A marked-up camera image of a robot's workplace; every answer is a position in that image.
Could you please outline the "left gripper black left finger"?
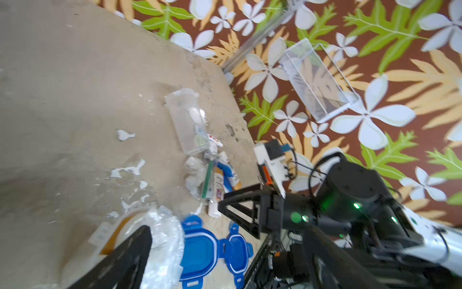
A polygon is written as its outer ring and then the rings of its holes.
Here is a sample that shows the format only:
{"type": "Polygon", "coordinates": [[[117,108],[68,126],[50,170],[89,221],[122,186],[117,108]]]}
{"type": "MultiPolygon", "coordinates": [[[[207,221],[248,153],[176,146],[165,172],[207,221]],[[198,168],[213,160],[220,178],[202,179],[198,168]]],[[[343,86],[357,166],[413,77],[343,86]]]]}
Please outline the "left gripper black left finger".
{"type": "Polygon", "coordinates": [[[143,225],[70,288],[139,289],[151,245],[150,228],[143,225]]]}

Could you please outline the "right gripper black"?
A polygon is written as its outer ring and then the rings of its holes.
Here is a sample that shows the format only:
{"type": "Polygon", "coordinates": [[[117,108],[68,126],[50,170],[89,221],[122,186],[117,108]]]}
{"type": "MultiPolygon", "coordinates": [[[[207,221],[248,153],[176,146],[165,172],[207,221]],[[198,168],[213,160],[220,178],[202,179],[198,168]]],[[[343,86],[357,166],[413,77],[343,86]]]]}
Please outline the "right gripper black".
{"type": "Polygon", "coordinates": [[[404,210],[378,172],[342,158],[316,191],[308,187],[307,196],[282,197],[270,186],[251,185],[226,193],[218,210],[254,238],[314,225],[352,240],[404,239],[404,210]]]}

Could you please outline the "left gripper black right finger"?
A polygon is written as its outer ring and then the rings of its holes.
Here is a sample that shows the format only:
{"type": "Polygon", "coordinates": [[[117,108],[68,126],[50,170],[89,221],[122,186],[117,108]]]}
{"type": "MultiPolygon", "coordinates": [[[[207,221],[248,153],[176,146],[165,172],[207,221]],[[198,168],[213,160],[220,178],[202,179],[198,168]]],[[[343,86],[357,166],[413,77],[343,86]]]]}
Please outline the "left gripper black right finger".
{"type": "Polygon", "coordinates": [[[322,288],[316,272],[316,258],[323,261],[344,289],[386,288],[348,253],[332,242],[317,226],[307,225],[305,227],[303,250],[308,259],[309,274],[315,289],[322,288]]]}

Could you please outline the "green toothbrush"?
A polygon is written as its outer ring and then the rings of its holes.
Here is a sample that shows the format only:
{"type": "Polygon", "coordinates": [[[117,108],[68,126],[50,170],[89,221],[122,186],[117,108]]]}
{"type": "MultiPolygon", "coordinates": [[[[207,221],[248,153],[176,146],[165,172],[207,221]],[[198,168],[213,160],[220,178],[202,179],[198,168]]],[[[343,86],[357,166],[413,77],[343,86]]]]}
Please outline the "green toothbrush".
{"type": "Polygon", "coordinates": [[[206,177],[202,187],[201,198],[202,199],[210,199],[212,198],[213,190],[214,190],[214,170],[216,167],[217,161],[210,160],[208,163],[208,167],[206,170],[206,177]]]}

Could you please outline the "small white toiletry tube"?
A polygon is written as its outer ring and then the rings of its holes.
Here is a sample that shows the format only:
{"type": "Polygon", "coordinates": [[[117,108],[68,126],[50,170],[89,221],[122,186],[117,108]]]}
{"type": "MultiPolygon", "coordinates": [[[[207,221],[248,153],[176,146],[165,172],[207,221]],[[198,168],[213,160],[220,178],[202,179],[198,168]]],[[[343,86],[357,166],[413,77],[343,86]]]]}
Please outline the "small white toiletry tube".
{"type": "Polygon", "coordinates": [[[223,199],[225,194],[223,171],[216,167],[213,177],[212,195],[209,199],[208,215],[212,218],[220,218],[221,213],[218,210],[218,203],[223,199]]]}

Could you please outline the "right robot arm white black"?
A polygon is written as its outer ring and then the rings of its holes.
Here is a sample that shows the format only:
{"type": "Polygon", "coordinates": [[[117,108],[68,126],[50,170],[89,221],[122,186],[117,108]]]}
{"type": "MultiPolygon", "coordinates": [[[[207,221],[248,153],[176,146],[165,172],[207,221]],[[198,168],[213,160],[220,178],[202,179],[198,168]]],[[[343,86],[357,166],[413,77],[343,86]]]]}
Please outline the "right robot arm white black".
{"type": "Polygon", "coordinates": [[[282,195],[266,178],[219,203],[252,236],[267,235],[245,288],[459,289],[462,232],[405,207],[376,171],[331,158],[308,195],[282,195]]]}

